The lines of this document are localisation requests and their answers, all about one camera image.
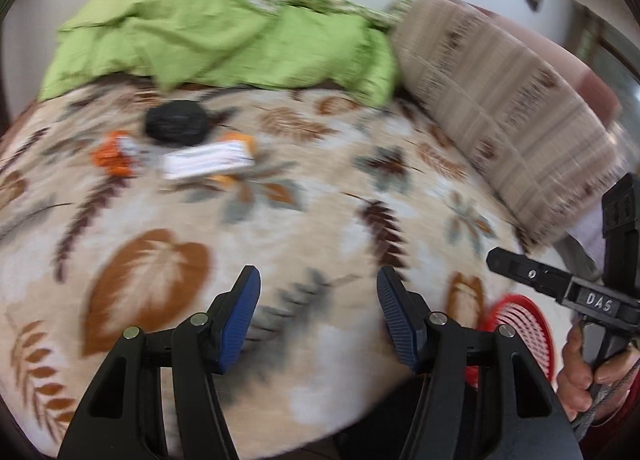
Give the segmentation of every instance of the striped cushion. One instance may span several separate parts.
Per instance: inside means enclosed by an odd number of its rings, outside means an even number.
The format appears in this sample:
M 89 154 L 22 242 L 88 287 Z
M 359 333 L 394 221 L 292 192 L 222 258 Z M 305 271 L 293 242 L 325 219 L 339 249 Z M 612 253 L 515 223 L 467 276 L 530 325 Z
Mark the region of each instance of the striped cushion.
M 392 35 L 414 94 L 519 220 L 558 238 L 620 175 L 602 124 L 539 56 L 475 8 L 417 0 Z

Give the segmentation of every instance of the blue gripper pad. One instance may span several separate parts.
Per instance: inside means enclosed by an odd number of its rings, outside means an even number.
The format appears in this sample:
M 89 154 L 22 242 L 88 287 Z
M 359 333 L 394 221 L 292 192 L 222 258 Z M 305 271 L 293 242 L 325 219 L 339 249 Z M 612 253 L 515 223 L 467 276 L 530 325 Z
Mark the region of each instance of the blue gripper pad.
M 259 297 L 260 272 L 253 265 L 245 265 L 211 323 L 211 335 L 218 348 L 220 374 L 238 361 Z
M 424 319 L 393 267 L 385 265 L 380 268 L 376 288 L 398 358 L 417 372 L 420 367 L 420 352 L 427 343 Z

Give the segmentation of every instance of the green blanket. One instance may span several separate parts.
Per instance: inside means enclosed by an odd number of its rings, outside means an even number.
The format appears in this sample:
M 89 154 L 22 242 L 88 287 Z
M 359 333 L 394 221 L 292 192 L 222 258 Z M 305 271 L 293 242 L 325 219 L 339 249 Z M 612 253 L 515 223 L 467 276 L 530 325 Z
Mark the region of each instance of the green blanket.
M 385 34 L 357 14 L 249 0 L 91 0 L 58 31 L 40 99 L 99 76 L 153 76 L 165 91 L 193 82 L 262 88 L 337 82 L 382 106 L 396 84 Z

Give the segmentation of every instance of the metal screw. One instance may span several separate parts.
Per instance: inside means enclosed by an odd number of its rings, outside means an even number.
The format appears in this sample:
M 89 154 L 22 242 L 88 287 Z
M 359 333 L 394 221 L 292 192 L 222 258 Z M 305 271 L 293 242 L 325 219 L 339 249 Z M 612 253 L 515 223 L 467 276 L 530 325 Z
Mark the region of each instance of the metal screw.
M 505 337 L 513 337 L 516 335 L 516 331 L 511 325 L 500 325 L 498 326 L 498 332 Z
M 447 316 L 442 312 L 433 312 L 429 316 L 429 321 L 431 321 L 434 325 L 446 325 Z
M 198 312 L 197 314 L 193 314 L 189 321 L 193 326 L 202 326 L 209 320 L 209 316 L 204 312 Z
M 137 337 L 139 333 L 140 328 L 138 328 L 137 326 L 129 326 L 128 328 L 124 329 L 122 335 L 124 335 L 124 339 L 133 339 L 134 337 Z

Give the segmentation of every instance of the black round object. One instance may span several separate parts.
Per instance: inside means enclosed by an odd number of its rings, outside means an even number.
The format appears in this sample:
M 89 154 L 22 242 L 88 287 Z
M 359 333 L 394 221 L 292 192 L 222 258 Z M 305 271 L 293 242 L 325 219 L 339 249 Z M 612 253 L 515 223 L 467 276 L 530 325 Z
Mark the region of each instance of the black round object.
M 146 111 L 146 135 L 164 144 L 199 145 L 209 129 L 207 113 L 196 101 L 170 101 Z

